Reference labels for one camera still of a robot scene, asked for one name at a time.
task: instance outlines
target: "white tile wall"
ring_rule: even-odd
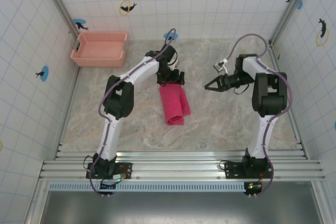
[[[51,0],[0,0],[0,223],[23,223],[51,158],[77,69],[70,44]]]
[[[329,39],[317,46],[325,20]],[[329,202],[336,201],[336,0],[303,0],[280,37],[280,68],[292,71],[293,110],[310,158],[322,161]],[[328,31],[322,42],[325,42]],[[336,206],[332,206],[336,216]]]
[[[180,38],[260,33],[269,39],[288,6],[287,0],[130,0],[137,6],[122,17],[124,0],[62,1],[72,18],[87,21],[90,31],[126,31],[130,39],[162,39],[172,27]]]

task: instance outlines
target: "pink plastic basket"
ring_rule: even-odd
[[[80,67],[122,67],[126,45],[127,33],[80,33],[70,57]]]

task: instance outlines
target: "metal post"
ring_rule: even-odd
[[[299,5],[301,0],[290,0],[289,2],[289,6],[286,9],[285,13],[283,14],[279,25],[277,26],[272,39],[270,40],[271,45],[275,45],[275,43],[277,42],[277,40],[279,39],[281,33],[283,32],[284,28],[286,27],[286,25],[288,24],[289,19],[292,17],[295,9],[297,8],[297,6]]]
[[[67,9],[65,8],[62,0],[52,0],[57,8],[57,10],[60,12],[64,22],[67,24],[69,31],[71,33],[71,35],[73,36],[73,39],[76,41],[79,32],[76,28],[76,26],[74,25]]]

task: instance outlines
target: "yellow ring sticker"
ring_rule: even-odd
[[[128,10],[127,10],[126,14],[123,15],[123,14],[121,13],[121,10],[122,10],[121,7],[122,7],[122,5],[123,5],[125,2],[128,2]],[[126,16],[126,15],[130,12],[130,8],[131,8],[131,1],[130,1],[130,0],[124,0],[124,1],[121,3],[120,7],[119,7],[119,13],[120,13],[120,15],[123,16],[123,17]]]
[[[326,28],[325,29],[326,30],[326,32],[328,33],[327,34],[327,38],[325,39],[325,42],[323,42],[323,43],[321,43],[321,44],[319,44],[319,36],[320,36],[320,34],[322,33],[322,31],[319,31],[318,33],[317,33],[317,36],[316,36],[316,45],[318,46],[318,47],[322,47],[325,43],[327,43],[327,41],[328,41],[328,39],[329,39],[329,30]]]

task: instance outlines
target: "gray floor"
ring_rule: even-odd
[[[230,39],[177,40],[178,68],[185,71],[186,95],[192,114],[184,126],[167,126],[164,122],[159,85],[153,75],[135,89],[135,104],[125,120],[119,151],[226,151],[244,150],[250,141],[257,113],[252,110],[253,86],[244,94],[232,90],[220,93],[204,90],[204,85],[218,76],[213,64],[226,58],[234,45]],[[94,151],[98,148],[104,120],[97,108],[104,95],[107,79],[125,73],[149,50],[160,50],[163,41],[129,42],[122,68],[83,68],[71,116],[63,142],[63,151]],[[245,39],[228,63],[233,73],[239,54],[261,53],[262,44]],[[272,66],[269,55],[263,62]],[[277,121],[270,149],[292,149],[295,137],[287,115]]]
[[[318,224],[309,183],[273,183],[259,198],[243,193],[49,194],[42,223]]]

